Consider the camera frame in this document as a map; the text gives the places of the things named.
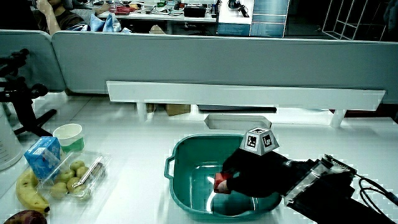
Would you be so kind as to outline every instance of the basin handle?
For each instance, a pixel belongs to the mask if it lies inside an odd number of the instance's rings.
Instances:
[[[175,159],[175,155],[170,156],[169,158],[166,159],[166,166],[164,167],[164,176],[168,179],[173,179],[174,177],[169,174],[169,167],[171,161]]]

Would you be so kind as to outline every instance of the teal plastic basin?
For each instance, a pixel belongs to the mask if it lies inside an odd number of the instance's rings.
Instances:
[[[215,174],[223,162],[240,145],[243,135],[201,134],[179,141],[173,154],[166,159],[164,176],[170,180],[174,202],[186,212],[198,217],[244,218],[269,212],[282,197],[274,193],[266,198],[252,198],[232,191],[216,194],[213,191]],[[174,173],[169,174],[174,161]]]

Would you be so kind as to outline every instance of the banana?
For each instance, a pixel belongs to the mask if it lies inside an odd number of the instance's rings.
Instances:
[[[50,204],[40,193],[36,186],[39,183],[33,170],[28,168],[17,179],[16,194],[20,203],[30,210],[40,213],[47,213],[50,210]]]

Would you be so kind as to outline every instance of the red object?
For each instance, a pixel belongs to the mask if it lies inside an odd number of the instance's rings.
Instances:
[[[136,9],[127,7],[127,6],[117,6],[116,12],[114,13],[117,16],[126,16],[130,14],[130,12],[134,12]]]
[[[214,180],[214,186],[213,186],[214,192],[215,193],[221,193],[221,194],[230,194],[231,193],[230,190],[220,191],[220,190],[217,189],[217,187],[222,181],[227,180],[227,179],[232,178],[232,177],[233,177],[232,174],[216,173],[216,177],[215,177],[215,180]]]

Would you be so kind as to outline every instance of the black glove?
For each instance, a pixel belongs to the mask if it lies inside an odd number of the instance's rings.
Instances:
[[[274,151],[259,156],[238,148],[224,161],[221,172],[234,174],[226,181],[228,190],[261,198],[274,192],[285,195],[314,165],[311,160],[291,161]]]

